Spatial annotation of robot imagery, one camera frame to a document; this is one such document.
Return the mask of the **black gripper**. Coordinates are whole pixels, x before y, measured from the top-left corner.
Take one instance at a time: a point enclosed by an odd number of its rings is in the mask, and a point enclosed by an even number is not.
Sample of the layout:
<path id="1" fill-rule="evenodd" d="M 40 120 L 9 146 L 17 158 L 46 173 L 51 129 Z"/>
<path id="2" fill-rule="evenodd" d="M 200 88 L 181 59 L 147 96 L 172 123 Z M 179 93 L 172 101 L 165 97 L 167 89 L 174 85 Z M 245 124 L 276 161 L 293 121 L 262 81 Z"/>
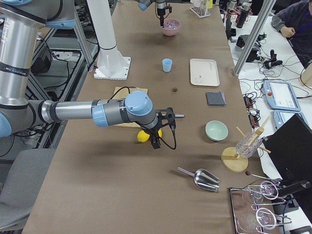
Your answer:
<path id="1" fill-rule="evenodd" d="M 143 131 L 151 135 L 149 139 L 151 140 L 151 145 L 154 149 L 160 148 L 160 140 L 164 142 L 160 129 L 165 126 L 170 127 L 174 142 L 176 142 L 176 121 L 172 107 L 156 110 L 156 116 L 152 123 L 148 125 L 142 125 L 139 123 L 139 126 Z"/>
<path id="2" fill-rule="evenodd" d="M 169 14 L 172 12 L 172 6 L 165 1 L 156 2 L 156 13 L 159 16 L 160 26 L 164 26 L 164 16 L 166 15 L 166 10 Z"/>

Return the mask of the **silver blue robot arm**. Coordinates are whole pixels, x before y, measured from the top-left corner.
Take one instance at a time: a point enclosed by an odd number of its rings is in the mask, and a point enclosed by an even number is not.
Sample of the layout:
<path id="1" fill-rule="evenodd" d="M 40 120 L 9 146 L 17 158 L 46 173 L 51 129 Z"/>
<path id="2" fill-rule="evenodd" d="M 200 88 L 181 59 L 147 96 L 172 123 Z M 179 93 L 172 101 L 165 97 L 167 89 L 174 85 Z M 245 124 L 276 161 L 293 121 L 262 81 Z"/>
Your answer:
<path id="1" fill-rule="evenodd" d="M 159 130 L 176 129 L 172 108 L 158 109 L 143 91 L 130 91 L 125 98 L 54 102 L 27 100 L 25 91 L 31 72 L 39 29 L 72 29 L 76 24 L 72 0 L 3 0 L 5 16 L 0 42 L 0 135 L 7 137 L 44 123 L 91 118 L 107 127 L 137 123 L 158 149 L 163 143 Z"/>
<path id="2" fill-rule="evenodd" d="M 172 13 L 172 6 L 165 0 L 138 0 L 138 7 L 141 11 L 147 10 L 147 8 L 155 3 L 156 16 L 159 19 L 160 26 L 164 27 L 164 20 Z"/>

